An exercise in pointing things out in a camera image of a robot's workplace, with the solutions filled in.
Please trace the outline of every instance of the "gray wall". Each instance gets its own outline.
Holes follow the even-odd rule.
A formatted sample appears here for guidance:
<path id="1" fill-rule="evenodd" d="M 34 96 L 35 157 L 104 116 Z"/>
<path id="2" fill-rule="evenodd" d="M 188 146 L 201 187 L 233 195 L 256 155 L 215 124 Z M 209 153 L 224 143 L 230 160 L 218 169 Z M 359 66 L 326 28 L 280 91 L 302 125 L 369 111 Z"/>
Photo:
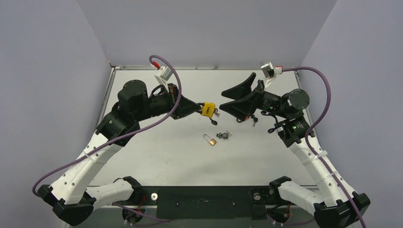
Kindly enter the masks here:
<path id="1" fill-rule="evenodd" d="M 112 65 L 299 66 L 336 0 L 77 0 Z"/>
<path id="2" fill-rule="evenodd" d="M 2 1 L 0 31 L 1 227 L 57 227 L 31 186 L 88 142 L 110 67 L 75 0 Z"/>
<path id="3" fill-rule="evenodd" d="M 370 197 L 371 228 L 403 225 L 402 9 L 401 0 L 338 0 L 303 62 L 329 79 L 332 103 L 319 139 L 341 175 Z M 316 119 L 323 83 L 301 78 Z"/>

